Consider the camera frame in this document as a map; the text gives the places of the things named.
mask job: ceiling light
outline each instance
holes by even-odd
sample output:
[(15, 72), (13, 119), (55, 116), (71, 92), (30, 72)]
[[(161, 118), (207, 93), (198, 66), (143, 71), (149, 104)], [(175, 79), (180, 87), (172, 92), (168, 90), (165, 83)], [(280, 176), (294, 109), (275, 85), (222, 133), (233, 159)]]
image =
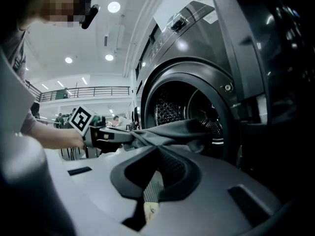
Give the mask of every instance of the ceiling light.
[(58, 84), (60, 85), (60, 86), (62, 86), (63, 87), (63, 84), (61, 84), (61, 82), (60, 81), (57, 81), (58, 82)]
[(41, 85), (48, 90), (48, 87), (46, 87), (44, 84), (41, 84)]
[(72, 63), (72, 58), (66, 57), (64, 60), (65, 60), (65, 62), (67, 62), (68, 64)]
[(109, 12), (116, 13), (120, 10), (120, 4), (118, 2), (111, 2), (107, 8)]
[(108, 61), (112, 61), (112, 60), (114, 59), (114, 56), (111, 55), (111, 54), (107, 54), (107, 55), (105, 56), (105, 58), (106, 58), (106, 60), (108, 60)]
[(86, 85), (88, 84), (83, 77), (81, 79), (83, 80), (84, 84), (86, 84)]

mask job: glass railing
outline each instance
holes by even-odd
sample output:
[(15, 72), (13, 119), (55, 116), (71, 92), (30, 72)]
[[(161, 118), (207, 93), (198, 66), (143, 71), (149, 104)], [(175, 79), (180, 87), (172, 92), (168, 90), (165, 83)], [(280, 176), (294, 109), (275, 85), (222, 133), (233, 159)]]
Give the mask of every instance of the glass railing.
[(65, 88), (41, 94), (40, 102), (81, 97), (129, 96), (129, 87)]

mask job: gray cloth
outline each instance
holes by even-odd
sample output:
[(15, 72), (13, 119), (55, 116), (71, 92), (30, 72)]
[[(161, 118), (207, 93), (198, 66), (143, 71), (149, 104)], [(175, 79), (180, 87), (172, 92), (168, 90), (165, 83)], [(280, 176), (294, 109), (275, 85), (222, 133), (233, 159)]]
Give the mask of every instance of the gray cloth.
[[(25, 83), (26, 71), (26, 56), (24, 52), (25, 34), (25, 31), (20, 31), (15, 28), (7, 35), (6, 39), (2, 43), (3, 51), (9, 64), (23, 83)], [(21, 132), (27, 133), (34, 127), (35, 124), (36, 120), (29, 110), (23, 122)]]
[(211, 147), (211, 130), (195, 119), (181, 120), (153, 128), (130, 132), (134, 140), (124, 144), (125, 150), (144, 146), (171, 146), (194, 153), (202, 153)]

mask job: black slot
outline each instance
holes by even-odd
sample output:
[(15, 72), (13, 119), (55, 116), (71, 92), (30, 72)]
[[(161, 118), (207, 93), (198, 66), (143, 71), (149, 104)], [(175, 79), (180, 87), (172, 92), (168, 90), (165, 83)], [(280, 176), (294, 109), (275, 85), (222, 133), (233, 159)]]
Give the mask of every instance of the black slot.
[(270, 217), (241, 186), (232, 187), (228, 192), (253, 227)]
[(68, 173), (69, 173), (70, 176), (74, 176), (74, 175), (85, 173), (85, 172), (88, 172), (88, 171), (91, 171), (91, 170), (92, 169), (90, 167), (83, 167), (83, 168), (80, 168), (80, 169), (70, 170), (70, 171), (68, 171)]

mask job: screw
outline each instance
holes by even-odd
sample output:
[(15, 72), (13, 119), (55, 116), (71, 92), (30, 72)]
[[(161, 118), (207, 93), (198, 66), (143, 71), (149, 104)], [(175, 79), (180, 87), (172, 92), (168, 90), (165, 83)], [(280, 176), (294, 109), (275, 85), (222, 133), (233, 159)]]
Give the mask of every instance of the screw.
[(231, 92), (231, 91), (232, 91), (232, 86), (231, 86), (231, 85), (226, 85), (226, 86), (224, 87), (224, 89), (225, 89), (225, 91), (227, 91), (227, 92)]

